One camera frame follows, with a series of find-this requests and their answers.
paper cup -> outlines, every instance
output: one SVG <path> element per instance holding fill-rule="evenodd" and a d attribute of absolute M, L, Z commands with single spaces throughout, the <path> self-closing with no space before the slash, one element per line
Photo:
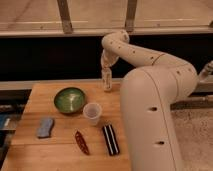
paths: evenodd
<path fill-rule="evenodd" d="M 88 103 L 83 108 L 83 115 L 92 126 L 98 124 L 102 114 L 102 108 L 98 103 Z"/>

wooden surface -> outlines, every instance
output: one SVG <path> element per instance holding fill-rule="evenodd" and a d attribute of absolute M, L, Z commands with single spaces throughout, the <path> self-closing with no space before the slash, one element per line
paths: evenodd
<path fill-rule="evenodd" d="M 63 88 L 75 86 L 82 89 L 87 102 L 97 102 L 103 108 L 97 126 L 90 126 L 82 111 L 67 116 L 54 107 L 54 96 Z M 119 83 L 105 93 L 101 82 L 73 82 L 35 84 L 22 119 L 12 139 L 4 161 L 3 171 L 129 171 L 130 161 L 120 114 Z M 38 139 L 36 130 L 40 119 L 51 116 L 55 119 L 52 137 Z M 121 153 L 110 157 L 101 127 L 112 124 L 117 135 Z M 74 134 L 79 130 L 89 147 L 90 156 L 78 148 Z"/>

floor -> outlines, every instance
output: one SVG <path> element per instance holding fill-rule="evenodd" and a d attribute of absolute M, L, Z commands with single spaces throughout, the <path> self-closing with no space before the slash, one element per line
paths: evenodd
<path fill-rule="evenodd" d="M 212 171 L 213 103 L 205 108 L 198 105 L 191 109 L 176 109 L 172 111 L 172 116 L 185 164 L 184 171 Z"/>
<path fill-rule="evenodd" d="M 127 1 L 68 0 L 73 27 L 122 28 Z M 212 0 L 138 0 L 135 27 L 209 25 L 212 16 Z M 30 29 L 61 29 L 57 1 L 0 1 L 0 30 Z"/>

green bowl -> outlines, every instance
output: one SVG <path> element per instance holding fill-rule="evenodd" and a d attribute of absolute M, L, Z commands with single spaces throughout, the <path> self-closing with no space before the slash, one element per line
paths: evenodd
<path fill-rule="evenodd" d="M 68 87 L 59 91 L 54 104 L 59 112 L 71 114 L 79 111 L 86 103 L 84 92 L 76 87 Z"/>

gray sponge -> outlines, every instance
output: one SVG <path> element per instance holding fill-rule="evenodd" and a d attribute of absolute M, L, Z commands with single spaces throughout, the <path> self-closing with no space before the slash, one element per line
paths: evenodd
<path fill-rule="evenodd" d="M 45 117 L 41 119 L 40 127 L 37 130 L 38 138 L 49 138 L 51 130 L 54 126 L 54 119 L 51 117 Z"/>

